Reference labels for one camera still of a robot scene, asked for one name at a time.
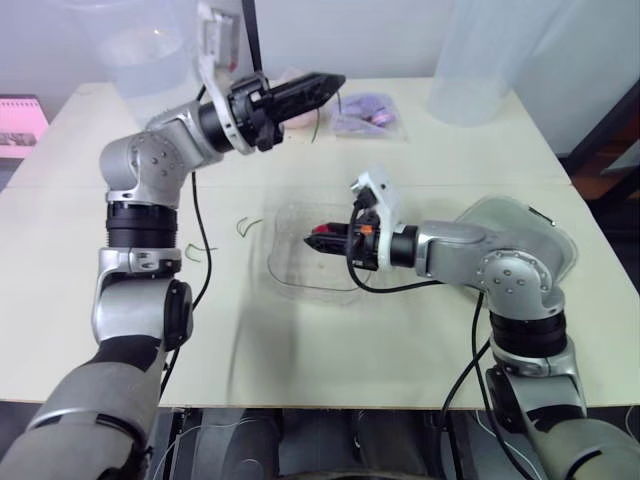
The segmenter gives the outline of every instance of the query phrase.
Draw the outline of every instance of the purple object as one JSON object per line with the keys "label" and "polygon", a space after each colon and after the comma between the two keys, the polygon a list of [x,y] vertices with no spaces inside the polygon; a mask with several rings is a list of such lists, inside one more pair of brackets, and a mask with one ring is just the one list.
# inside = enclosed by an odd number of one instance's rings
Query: purple object
{"label": "purple object", "polygon": [[365,93],[349,95],[331,112],[333,131],[338,135],[386,136],[395,123],[391,97],[386,94]]}

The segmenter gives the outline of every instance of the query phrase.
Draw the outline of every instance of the pink poster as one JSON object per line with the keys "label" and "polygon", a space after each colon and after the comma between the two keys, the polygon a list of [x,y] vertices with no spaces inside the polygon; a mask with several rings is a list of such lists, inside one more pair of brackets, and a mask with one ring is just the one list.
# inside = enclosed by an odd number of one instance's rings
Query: pink poster
{"label": "pink poster", "polygon": [[0,95],[0,159],[25,158],[49,126],[33,95]]}

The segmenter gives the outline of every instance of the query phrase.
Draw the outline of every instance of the clear plastic cylinder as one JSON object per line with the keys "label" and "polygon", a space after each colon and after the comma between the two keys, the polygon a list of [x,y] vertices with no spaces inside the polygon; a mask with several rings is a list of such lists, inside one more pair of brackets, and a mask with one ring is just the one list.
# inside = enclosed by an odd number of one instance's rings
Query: clear plastic cylinder
{"label": "clear plastic cylinder", "polygon": [[76,20],[139,123],[193,99],[192,32],[176,0],[56,0]]}
{"label": "clear plastic cylinder", "polygon": [[427,102],[457,126],[489,121],[563,0],[456,0]]}

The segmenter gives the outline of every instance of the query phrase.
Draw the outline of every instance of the robotic arm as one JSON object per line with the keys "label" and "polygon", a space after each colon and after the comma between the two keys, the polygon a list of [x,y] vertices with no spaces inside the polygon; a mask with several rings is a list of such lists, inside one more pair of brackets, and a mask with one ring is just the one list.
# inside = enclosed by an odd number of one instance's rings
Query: robotic arm
{"label": "robotic arm", "polygon": [[193,328],[191,289],[174,278],[184,180],[234,146],[248,154],[282,142],[281,122],[321,107],[344,81],[312,73],[269,88],[256,73],[227,95],[213,92],[213,104],[170,110],[105,147],[108,247],[92,315],[98,352],[42,405],[0,464],[1,480],[144,476],[167,352]]}
{"label": "robotic arm", "polygon": [[403,225],[399,196],[381,169],[364,173],[351,189],[357,200],[350,224],[320,225],[305,242],[323,253],[348,253],[358,268],[414,268],[420,277],[484,292],[496,360],[487,383],[501,425],[529,437],[550,479],[637,479],[640,446],[586,416],[557,286],[567,261],[561,237],[441,221]]}

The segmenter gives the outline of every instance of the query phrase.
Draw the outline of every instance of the plastic cover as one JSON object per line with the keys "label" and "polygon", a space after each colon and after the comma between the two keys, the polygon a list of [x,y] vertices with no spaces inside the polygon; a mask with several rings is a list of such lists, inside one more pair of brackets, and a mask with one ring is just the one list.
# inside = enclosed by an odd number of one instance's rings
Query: plastic cover
{"label": "plastic cover", "polygon": [[[348,205],[308,203],[290,203],[278,210],[267,266],[280,293],[338,304],[359,298],[362,291],[351,281],[345,257],[316,252],[304,243],[318,225],[348,223],[350,212]],[[359,274],[367,281],[371,272]]]}

